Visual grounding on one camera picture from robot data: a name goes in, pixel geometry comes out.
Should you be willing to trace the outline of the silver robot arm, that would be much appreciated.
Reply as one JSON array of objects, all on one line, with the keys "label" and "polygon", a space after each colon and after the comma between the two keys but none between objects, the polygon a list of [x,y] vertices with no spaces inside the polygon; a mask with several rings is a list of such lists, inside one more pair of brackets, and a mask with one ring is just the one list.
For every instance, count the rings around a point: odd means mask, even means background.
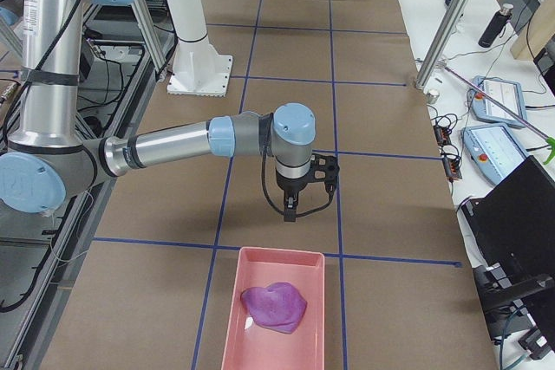
[{"label": "silver robot arm", "polygon": [[299,192],[315,178],[315,116],[298,103],[262,116],[242,113],[144,133],[81,140],[75,134],[85,3],[135,0],[24,0],[20,120],[1,158],[1,199],[18,211],[58,208],[91,186],[129,171],[213,154],[273,157],[284,193],[281,214],[297,219]]}]

